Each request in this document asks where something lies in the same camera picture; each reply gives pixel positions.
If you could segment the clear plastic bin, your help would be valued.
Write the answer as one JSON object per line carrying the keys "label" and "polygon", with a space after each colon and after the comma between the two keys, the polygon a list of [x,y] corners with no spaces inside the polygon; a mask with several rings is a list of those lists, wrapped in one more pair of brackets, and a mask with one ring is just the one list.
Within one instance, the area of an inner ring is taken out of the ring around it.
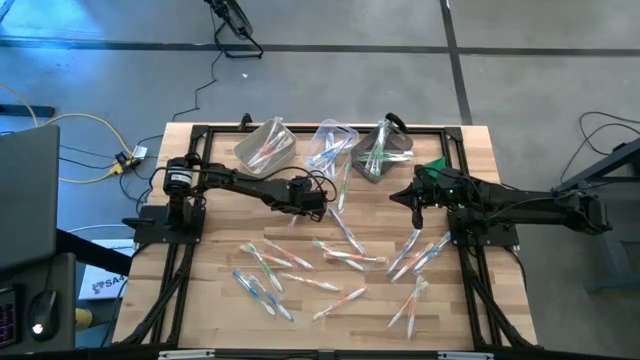
{"label": "clear plastic bin", "polygon": [[325,149],[325,145],[324,145],[324,141],[325,141],[325,137],[327,135],[328,132],[332,131],[334,133],[334,135],[338,136],[338,137],[347,137],[350,136],[351,137],[351,143],[344,148],[344,150],[339,154],[339,156],[336,158],[335,161],[335,176],[334,177],[330,177],[326,174],[326,171],[320,171],[322,172],[326,177],[331,178],[332,180],[335,180],[339,177],[339,175],[341,174],[341,172],[344,170],[345,168],[345,164],[346,162],[349,160],[349,156],[350,156],[350,152],[351,149],[358,143],[359,141],[359,133],[343,124],[340,122],[337,122],[333,119],[326,119],[323,122],[320,123],[320,125],[318,126],[317,131],[315,132],[315,134],[311,137],[311,139],[309,140],[303,154],[302,154],[302,160],[303,160],[303,164],[305,165],[305,167],[312,171],[312,170],[316,170],[313,168],[308,167],[305,162],[306,160],[313,156],[316,155],[320,152],[322,152]]}

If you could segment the white bracket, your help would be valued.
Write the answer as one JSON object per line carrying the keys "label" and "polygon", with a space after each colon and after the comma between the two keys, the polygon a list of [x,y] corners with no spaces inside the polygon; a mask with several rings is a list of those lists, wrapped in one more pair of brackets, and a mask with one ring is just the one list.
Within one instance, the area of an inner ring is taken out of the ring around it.
{"label": "white bracket", "polygon": [[208,349],[171,350],[161,351],[157,360],[203,360],[214,358],[215,355],[214,350]]}
{"label": "white bracket", "polygon": [[440,351],[437,353],[437,359],[438,360],[495,360],[495,357],[492,353]]}

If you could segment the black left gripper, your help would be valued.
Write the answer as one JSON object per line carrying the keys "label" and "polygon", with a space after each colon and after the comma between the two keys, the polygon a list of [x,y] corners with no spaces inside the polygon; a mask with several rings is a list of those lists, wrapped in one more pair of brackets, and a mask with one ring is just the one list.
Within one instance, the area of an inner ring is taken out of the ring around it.
{"label": "black left gripper", "polygon": [[322,220],[329,209],[326,193],[313,190],[311,180],[304,177],[271,180],[269,206],[283,213],[303,213],[313,222]]}

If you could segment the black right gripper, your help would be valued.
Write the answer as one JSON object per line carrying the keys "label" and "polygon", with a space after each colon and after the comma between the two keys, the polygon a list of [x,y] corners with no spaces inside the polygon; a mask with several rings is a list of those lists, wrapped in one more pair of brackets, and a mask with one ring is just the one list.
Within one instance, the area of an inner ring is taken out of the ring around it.
{"label": "black right gripper", "polygon": [[389,196],[398,204],[411,210],[414,229],[423,228],[422,208],[428,206],[457,208],[470,205],[470,184],[467,177],[457,169],[440,170],[415,167],[409,185]]}

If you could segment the beige plastic bin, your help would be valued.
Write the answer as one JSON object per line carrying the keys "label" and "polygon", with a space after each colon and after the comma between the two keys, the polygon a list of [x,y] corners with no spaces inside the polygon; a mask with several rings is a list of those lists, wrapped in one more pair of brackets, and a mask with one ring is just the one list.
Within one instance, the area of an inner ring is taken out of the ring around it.
{"label": "beige plastic bin", "polygon": [[245,139],[240,141],[234,148],[233,153],[240,161],[242,166],[251,174],[256,176],[268,175],[284,165],[286,165],[295,155],[297,138],[296,136],[284,125],[282,120],[282,127],[284,132],[287,133],[294,143],[286,150],[285,154],[269,164],[262,172],[254,173],[249,168],[249,160],[257,153],[257,151],[263,146],[267,136],[272,128],[273,118],[269,119],[263,125],[257,127],[251,132]]}

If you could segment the grey metal cart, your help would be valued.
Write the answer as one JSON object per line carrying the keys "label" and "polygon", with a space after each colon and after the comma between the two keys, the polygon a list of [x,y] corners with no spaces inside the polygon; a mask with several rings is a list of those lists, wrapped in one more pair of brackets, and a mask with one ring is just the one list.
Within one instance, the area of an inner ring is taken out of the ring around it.
{"label": "grey metal cart", "polygon": [[[616,146],[612,153],[585,170],[562,180],[554,191],[596,189],[613,184],[640,184],[640,138]],[[607,275],[584,285],[589,294],[606,290],[640,289],[640,272],[634,272],[622,239],[600,235],[597,239]]]}

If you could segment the backlit keyboard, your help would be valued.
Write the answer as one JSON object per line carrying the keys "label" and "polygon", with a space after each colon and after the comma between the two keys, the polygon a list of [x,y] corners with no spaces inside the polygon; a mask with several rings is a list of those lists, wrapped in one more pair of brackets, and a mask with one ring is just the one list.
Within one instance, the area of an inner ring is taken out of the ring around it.
{"label": "backlit keyboard", "polygon": [[21,340],[22,289],[19,285],[0,288],[0,349]]}

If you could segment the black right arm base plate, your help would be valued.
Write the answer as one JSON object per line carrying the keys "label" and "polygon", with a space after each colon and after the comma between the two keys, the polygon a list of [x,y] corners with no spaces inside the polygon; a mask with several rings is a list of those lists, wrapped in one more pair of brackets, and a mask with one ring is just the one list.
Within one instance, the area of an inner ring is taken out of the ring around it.
{"label": "black right arm base plate", "polygon": [[480,211],[468,208],[449,210],[447,221],[451,241],[459,247],[519,245],[514,225],[491,223]]}

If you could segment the black computer mouse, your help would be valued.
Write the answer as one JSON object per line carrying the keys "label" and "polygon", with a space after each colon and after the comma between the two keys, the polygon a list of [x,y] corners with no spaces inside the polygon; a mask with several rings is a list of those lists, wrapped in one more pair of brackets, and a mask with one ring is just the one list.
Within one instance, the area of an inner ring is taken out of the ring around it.
{"label": "black computer mouse", "polygon": [[56,290],[43,290],[31,300],[27,322],[29,334],[35,341],[48,341],[57,334],[59,311]]}

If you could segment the black floor bar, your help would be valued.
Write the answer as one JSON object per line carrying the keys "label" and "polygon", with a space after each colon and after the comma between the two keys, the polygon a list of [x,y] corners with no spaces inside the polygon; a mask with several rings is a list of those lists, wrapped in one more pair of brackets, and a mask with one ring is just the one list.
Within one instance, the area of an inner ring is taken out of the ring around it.
{"label": "black floor bar", "polygon": [[0,115],[4,116],[53,118],[55,112],[55,108],[50,106],[31,106],[28,108],[25,105],[0,104]]}

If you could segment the grey plastic bin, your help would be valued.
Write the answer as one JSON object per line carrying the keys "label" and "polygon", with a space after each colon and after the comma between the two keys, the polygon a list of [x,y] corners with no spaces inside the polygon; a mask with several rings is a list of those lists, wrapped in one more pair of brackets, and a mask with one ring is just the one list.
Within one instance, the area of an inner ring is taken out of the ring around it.
{"label": "grey plastic bin", "polygon": [[400,131],[393,123],[382,120],[368,135],[365,135],[351,149],[352,167],[371,183],[379,183],[391,169],[402,162],[384,162],[377,160],[365,165],[356,160],[362,152],[371,152],[379,156],[383,151],[412,150],[413,140],[407,133]]}

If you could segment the power strip with plugs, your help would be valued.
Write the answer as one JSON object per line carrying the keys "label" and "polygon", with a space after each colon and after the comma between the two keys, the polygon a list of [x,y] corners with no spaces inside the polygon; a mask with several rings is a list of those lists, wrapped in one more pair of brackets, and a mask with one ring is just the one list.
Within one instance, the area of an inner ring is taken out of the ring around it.
{"label": "power strip with plugs", "polygon": [[114,156],[114,163],[110,168],[111,175],[121,175],[136,169],[144,160],[147,148],[136,146],[131,154],[120,152]]}

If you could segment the black floor fan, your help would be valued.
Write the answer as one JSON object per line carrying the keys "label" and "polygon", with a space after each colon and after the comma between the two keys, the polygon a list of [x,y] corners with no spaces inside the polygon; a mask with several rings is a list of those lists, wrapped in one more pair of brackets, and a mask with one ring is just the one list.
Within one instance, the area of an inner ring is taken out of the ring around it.
{"label": "black floor fan", "polygon": [[[236,0],[203,1],[209,6],[210,13],[223,21],[220,27],[214,26],[214,43],[227,58],[261,59],[263,57],[264,49],[254,40],[253,27]],[[228,27],[238,39],[251,42],[257,49],[257,52],[237,55],[231,54],[219,41],[219,35],[225,27]]]}

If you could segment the dark desk surface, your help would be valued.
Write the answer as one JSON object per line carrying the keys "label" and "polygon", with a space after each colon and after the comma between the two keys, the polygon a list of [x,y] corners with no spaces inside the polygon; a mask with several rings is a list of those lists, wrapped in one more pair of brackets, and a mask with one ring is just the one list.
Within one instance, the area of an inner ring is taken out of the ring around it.
{"label": "dark desk surface", "polygon": [[[57,255],[0,277],[0,288],[19,285],[22,289],[21,340],[0,349],[0,356],[72,350],[75,347],[75,257]],[[31,300],[43,290],[58,292],[59,330],[50,340],[35,341],[29,334],[27,312]]]}

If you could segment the white cardboard box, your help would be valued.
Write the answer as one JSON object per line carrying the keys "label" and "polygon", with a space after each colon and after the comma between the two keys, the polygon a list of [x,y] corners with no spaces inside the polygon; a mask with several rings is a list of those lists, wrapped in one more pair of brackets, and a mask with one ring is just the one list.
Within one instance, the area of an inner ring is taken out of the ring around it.
{"label": "white cardboard box", "polygon": [[[132,239],[99,239],[93,243],[104,248],[115,250],[131,257],[135,252]],[[119,291],[127,280],[125,275],[106,271],[92,265],[86,265],[81,281],[79,300],[104,300],[119,296]]]}

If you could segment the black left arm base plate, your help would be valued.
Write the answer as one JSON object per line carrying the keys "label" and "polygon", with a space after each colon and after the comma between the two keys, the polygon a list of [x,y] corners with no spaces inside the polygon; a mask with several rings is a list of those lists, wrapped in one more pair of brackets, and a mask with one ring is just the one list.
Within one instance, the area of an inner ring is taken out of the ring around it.
{"label": "black left arm base plate", "polygon": [[183,210],[143,206],[138,217],[124,218],[122,223],[134,230],[136,243],[194,245],[202,239],[205,210],[189,203]]}

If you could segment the yellow object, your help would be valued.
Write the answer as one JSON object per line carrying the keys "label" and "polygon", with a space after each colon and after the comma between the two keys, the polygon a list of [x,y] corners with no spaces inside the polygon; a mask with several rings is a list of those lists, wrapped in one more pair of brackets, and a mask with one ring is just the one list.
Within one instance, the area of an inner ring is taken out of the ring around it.
{"label": "yellow object", "polygon": [[80,332],[92,326],[94,315],[86,308],[75,308],[75,331]]}

